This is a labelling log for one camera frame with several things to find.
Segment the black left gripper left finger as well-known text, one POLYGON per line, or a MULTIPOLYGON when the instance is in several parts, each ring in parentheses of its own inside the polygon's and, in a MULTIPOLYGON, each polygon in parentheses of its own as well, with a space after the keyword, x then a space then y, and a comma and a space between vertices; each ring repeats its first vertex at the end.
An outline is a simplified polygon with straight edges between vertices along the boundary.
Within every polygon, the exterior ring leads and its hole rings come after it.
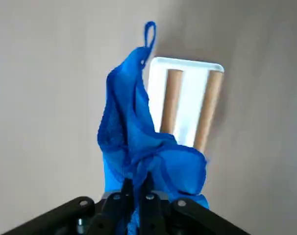
POLYGON ((106 192, 96 203, 77 197, 5 235, 125 235, 134 210, 133 185, 125 179, 120 190, 106 192))

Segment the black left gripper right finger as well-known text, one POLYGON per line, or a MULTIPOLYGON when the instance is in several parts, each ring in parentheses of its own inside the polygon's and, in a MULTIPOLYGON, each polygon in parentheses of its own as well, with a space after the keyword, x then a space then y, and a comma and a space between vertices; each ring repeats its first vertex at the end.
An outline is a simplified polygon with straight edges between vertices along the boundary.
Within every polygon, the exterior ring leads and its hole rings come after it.
POLYGON ((140 235, 247 235, 214 212, 190 198, 170 202, 167 194, 154 189, 147 174, 139 196, 140 235))

